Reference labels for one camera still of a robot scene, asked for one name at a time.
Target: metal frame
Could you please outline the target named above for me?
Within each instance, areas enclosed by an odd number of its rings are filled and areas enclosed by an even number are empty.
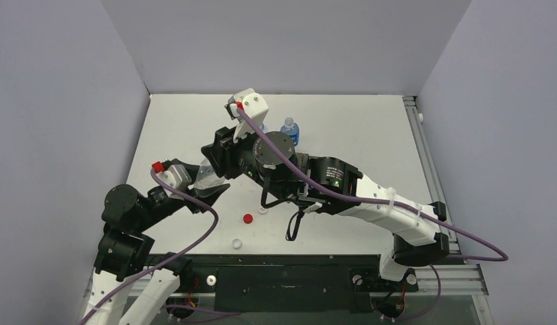
[[[418,150],[418,156],[420,157],[420,163],[422,164],[422,169],[424,171],[424,177],[426,178],[426,183],[428,184],[428,191],[430,192],[430,198],[432,200],[439,200],[446,203],[444,197],[444,192],[442,191],[442,186],[440,185],[440,180],[438,179],[438,173],[436,172],[436,167],[434,166],[434,161],[430,156],[430,151],[428,149],[428,144],[426,138],[424,137],[424,132],[422,130],[422,123],[420,122],[419,112],[416,107],[416,99],[413,96],[403,96],[403,102],[405,105],[405,110],[407,112],[408,120],[410,122],[410,127],[412,129],[412,134],[414,136],[414,142],[416,144],[416,149]],[[450,217],[450,211],[447,205],[447,223],[454,224]],[[452,253],[460,253],[460,247],[458,245],[458,239],[456,238],[456,233],[448,231],[450,237],[450,251]],[[474,306],[476,308],[476,315],[478,315],[478,320],[482,325],[494,325],[494,319],[492,318],[492,313],[490,312],[490,307],[488,306],[487,295],[488,290],[486,288],[486,282],[484,276],[482,275],[482,270],[479,265],[460,265],[459,271],[452,272],[452,275],[460,277],[456,282],[460,280],[466,280],[469,282],[480,283],[482,286],[480,290],[472,292],[471,286],[467,286],[467,295],[472,295],[472,300],[474,301]],[[449,291],[455,290],[457,284],[451,284],[450,279],[443,278],[442,275],[447,276],[448,272],[438,271],[442,283],[442,294],[447,295]],[[424,273],[417,270],[417,275],[419,278],[425,276]],[[426,288],[424,283],[419,282],[419,287],[422,292],[428,292],[430,288]]]

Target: blue water bottle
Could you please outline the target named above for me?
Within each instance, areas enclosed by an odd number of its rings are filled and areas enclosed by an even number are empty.
[[[298,145],[300,129],[298,128],[298,124],[295,123],[292,117],[287,117],[285,119],[285,124],[283,125],[283,127],[281,127],[281,132],[288,134],[295,143],[295,146]]]

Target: white table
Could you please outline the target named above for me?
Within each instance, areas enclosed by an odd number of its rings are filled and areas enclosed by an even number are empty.
[[[198,165],[201,147],[211,144],[215,131],[236,125],[223,105],[230,95],[153,95],[127,182],[146,193],[156,186],[150,164],[179,158]],[[404,197],[429,203],[412,130],[401,96],[393,95],[264,95],[270,112],[265,124],[279,130],[285,117],[300,126],[297,152],[333,156],[359,168],[377,183],[397,189]],[[295,242],[285,240],[292,204],[281,204],[259,215],[261,187],[241,176],[215,203],[220,215],[215,231],[191,251],[194,254],[380,254],[392,246],[390,232],[353,217],[306,215]],[[251,213],[254,222],[243,223]],[[154,238],[151,253],[177,252],[211,225],[209,213],[193,215],[182,209],[145,234]],[[239,250],[233,239],[242,240]]]

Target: gray wall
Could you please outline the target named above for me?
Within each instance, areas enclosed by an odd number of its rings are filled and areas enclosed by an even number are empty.
[[[497,324],[557,324],[557,0],[474,0],[418,104],[454,222],[510,256]]]
[[[470,0],[102,0],[151,93],[419,93]]]
[[[0,1],[0,324],[74,324],[148,94],[98,0]]]

